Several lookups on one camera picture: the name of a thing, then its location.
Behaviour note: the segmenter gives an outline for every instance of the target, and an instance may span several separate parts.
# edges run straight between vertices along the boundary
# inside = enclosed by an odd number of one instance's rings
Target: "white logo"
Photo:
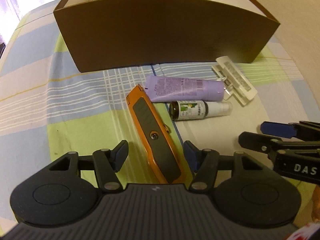
[[[157,191],[157,190],[159,190],[159,189],[161,189],[160,187],[158,187],[158,186],[155,186],[155,187],[152,187],[151,188],[153,191]]]
[[[312,167],[312,168],[311,168],[310,175],[316,175],[316,174],[317,174],[317,169],[318,169],[317,167]],[[300,165],[300,164],[296,164],[296,165],[294,166],[294,171],[296,171],[296,172],[301,171],[301,165]],[[309,167],[308,167],[308,166],[305,166],[305,167],[302,169],[301,173],[309,174]]]

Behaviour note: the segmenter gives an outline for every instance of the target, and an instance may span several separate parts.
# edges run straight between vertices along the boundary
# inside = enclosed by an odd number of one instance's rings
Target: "white lettering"
[[[310,174],[311,174],[311,175],[316,175],[316,174],[317,174],[317,169],[318,169],[318,168],[316,168],[316,167],[312,167]]]
[[[306,174],[308,174],[308,166],[305,166],[305,167],[303,168],[303,170],[301,171],[301,173],[306,173]]]
[[[294,171],[300,171],[301,170],[301,165],[300,164],[296,164],[294,166]]]

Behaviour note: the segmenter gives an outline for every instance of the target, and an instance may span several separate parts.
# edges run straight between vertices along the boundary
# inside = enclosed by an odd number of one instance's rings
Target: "cardboard box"
[[[225,55],[250,63],[279,26],[256,0],[61,0],[53,14],[80,72]]]

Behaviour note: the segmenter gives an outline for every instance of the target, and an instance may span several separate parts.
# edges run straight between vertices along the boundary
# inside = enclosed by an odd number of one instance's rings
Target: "beige wall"
[[[320,106],[320,0],[258,0],[281,23],[276,37]]]

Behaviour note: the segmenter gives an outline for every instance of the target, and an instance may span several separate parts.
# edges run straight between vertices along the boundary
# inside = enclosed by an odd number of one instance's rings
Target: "white clip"
[[[258,93],[257,90],[228,56],[218,57],[216,61],[219,65],[213,65],[212,69],[218,75],[218,80],[225,84],[223,99],[227,100],[234,95],[243,106],[248,104]]]

